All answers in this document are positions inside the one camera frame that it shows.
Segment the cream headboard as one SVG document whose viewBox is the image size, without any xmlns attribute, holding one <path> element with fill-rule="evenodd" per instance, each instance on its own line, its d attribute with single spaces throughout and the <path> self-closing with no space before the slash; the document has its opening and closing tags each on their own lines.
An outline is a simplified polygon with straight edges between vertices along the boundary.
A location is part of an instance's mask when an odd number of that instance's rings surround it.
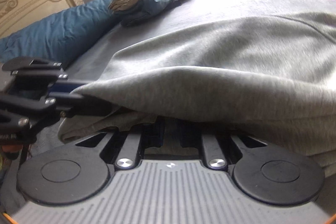
<svg viewBox="0 0 336 224">
<path fill-rule="evenodd" d="M 83 3 L 83 0 L 1 0 L 1 38 Z"/>
</svg>

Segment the grey sweatpants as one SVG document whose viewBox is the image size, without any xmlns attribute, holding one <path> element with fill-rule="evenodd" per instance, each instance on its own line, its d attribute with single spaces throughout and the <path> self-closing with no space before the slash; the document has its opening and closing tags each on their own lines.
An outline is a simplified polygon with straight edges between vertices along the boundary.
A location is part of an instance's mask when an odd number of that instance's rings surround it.
<svg viewBox="0 0 336 224">
<path fill-rule="evenodd" d="M 63 142 L 158 116 L 217 122 L 314 159 L 335 174 L 335 14 L 254 16 L 185 28 L 116 52 L 77 94 L 105 117 L 66 119 Z"/>
</svg>

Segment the blue pillow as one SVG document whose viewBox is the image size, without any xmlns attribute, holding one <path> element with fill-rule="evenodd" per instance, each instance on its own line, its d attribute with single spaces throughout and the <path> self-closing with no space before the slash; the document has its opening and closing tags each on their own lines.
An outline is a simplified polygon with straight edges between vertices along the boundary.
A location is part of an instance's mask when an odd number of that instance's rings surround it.
<svg viewBox="0 0 336 224">
<path fill-rule="evenodd" d="M 37 21 L 1 39 L 1 63 L 37 57 L 71 65 L 119 24 L 108 8 L 112 0 L 93 0 Z"/>
</svg>

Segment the blue jeans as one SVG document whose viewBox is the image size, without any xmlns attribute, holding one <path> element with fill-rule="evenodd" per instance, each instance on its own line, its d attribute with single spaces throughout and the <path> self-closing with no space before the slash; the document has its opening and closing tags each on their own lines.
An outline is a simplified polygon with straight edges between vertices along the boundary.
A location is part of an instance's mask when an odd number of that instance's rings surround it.
<svg viewBox="0 0 336 224">
<path fill-rule="evenodd" d="M 133 7 L 125 11 L 116 11 L 123 27 L 142 24 L 155 16 L 174 9 L 182 4 L 182 0 L 139 0 Z"/>
</svg>

